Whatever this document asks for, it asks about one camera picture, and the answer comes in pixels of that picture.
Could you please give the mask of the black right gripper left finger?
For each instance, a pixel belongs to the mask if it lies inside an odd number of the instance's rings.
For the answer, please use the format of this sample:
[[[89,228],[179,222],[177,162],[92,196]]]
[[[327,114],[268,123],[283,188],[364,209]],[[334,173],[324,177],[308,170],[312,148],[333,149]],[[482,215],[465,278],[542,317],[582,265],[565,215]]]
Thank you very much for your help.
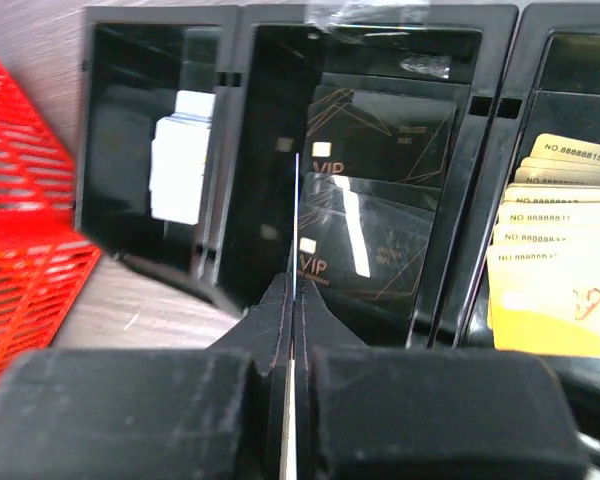
[[[280,479],[293,285],[204,349],[47,349],[0,380],[0,479]]]

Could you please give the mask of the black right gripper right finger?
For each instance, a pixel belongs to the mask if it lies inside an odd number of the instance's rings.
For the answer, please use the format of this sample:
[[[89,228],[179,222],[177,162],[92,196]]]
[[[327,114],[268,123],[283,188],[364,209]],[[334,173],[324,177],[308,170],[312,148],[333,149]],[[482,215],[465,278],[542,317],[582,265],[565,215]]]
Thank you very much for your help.
[[[297,285],[301,479],[582,479],[588,456],[557,375],[482,349],[370,347]]]

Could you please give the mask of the dark credit card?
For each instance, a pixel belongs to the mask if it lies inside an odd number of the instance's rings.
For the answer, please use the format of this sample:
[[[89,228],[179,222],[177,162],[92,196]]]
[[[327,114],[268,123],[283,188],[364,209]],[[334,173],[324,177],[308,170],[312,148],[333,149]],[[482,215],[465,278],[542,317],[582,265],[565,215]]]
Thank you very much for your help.
[[[295,407],[295,305],[297,297],[297,265],[298,265],[298,217],[300,198],[300,153],[294,159],[294,195],[293,195],[293,230],[289,258],[291,275],[291,340],[289,361],[286,372],[285,404],[283,416],[283,431],[281,441],[280,478],[282,480],[296,479],[296,407]]]
[[[309,173],[297,225],[297,273],[341,298],[396,311],[418,290],[439,191]]]

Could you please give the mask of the white cards in tray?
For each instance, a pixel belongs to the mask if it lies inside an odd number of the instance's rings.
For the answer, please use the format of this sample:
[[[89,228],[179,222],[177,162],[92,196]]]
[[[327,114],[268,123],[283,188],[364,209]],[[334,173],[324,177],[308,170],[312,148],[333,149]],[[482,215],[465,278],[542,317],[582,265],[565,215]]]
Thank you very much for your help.
[[[180,90],[174,112],[157,121],[149,178],[153,218],[198,223],[215,99],[213,93]]]

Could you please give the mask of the dark card in tray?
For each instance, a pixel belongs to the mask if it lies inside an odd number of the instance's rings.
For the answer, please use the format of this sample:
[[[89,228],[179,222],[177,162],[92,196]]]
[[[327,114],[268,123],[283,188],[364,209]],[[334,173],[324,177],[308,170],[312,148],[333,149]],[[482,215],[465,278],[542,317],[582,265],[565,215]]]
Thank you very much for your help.
[[[302,171],[439,189],[456,113],[454,101],[319,86]]]

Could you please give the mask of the red plastic shopping basket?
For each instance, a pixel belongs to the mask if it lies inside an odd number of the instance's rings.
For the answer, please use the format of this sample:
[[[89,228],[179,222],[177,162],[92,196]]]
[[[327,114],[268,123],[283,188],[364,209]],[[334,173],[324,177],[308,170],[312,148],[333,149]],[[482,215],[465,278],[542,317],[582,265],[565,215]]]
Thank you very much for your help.
[[[0,63],[0,376],[50,345],[99,260],[73,206],[73,159]]]

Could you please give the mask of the black three-compartment tray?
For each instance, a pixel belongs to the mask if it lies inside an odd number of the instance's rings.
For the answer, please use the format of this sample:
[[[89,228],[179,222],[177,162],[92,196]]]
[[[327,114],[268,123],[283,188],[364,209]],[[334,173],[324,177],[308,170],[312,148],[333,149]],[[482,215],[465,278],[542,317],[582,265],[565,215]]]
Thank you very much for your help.
[[[85,26],[77,228],[239,321],[291,278],[294,159],[319,86],[457,104],[412,307],[341,298],[297,273],[368,346],[498,349],[486,253],[504,190],[542,133],[600,144],[600,3],[90,7]],[[151,142],[180,90],[216,95],[194,226],[150,209]],[[535,355],[580,429],[600,434],[600,358]]]

